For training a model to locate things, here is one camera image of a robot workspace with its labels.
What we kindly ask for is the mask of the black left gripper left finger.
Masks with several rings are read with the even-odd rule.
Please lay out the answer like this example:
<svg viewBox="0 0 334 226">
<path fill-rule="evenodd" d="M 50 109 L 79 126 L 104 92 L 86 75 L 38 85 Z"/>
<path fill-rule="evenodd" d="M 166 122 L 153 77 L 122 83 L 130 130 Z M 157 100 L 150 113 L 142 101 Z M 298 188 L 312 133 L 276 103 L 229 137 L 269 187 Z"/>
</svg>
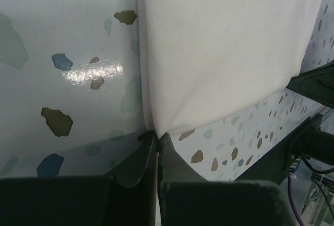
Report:
<svg viewBox="0 0 334 226">
<path fill-rule="evenodd" d="M 1 180 L 1 225 L 154 225 L 154 131 L 110 172 Z"/>
</svg>

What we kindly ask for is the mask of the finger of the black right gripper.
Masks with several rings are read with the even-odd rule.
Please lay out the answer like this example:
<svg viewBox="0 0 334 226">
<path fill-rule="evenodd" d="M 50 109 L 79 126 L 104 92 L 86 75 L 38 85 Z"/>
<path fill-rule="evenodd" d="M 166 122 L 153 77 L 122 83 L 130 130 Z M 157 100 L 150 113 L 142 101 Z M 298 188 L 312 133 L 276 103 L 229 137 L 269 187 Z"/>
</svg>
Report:
<svg viewBox="0 0 334 226">
<path fill-rule="evenodd" d="M 287 89 L 325 106 L 334 105 L 333 63 L 291 78 Z"/>
</svg>

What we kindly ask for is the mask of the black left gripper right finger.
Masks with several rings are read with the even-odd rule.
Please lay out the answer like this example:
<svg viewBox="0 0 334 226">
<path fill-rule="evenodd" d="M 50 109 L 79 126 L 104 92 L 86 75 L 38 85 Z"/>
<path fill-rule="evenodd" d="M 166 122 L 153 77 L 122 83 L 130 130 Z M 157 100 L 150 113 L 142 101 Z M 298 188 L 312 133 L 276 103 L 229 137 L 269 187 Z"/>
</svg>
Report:
<svg viewBox="0 0 334 226">
<path fill-rule="evenodd" d="M 211 182 L 159 139 L 158 198 L 162 225 L 295 225 L 279 186 L 266 180 Z"/>
</svg>

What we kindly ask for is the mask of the white t-shirt red print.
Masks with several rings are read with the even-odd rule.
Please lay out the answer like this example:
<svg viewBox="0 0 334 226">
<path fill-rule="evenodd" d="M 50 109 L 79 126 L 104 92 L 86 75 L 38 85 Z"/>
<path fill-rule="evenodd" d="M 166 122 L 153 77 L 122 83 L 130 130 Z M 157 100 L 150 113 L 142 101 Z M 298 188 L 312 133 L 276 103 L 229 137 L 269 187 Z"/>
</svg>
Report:
<svg viewBox="0 0 334 226">
<path fill-rule="evenodd" d="M 137 0 L 144 121 L 184 133 L 284 89 L 322 0 Z"/>
</svg>

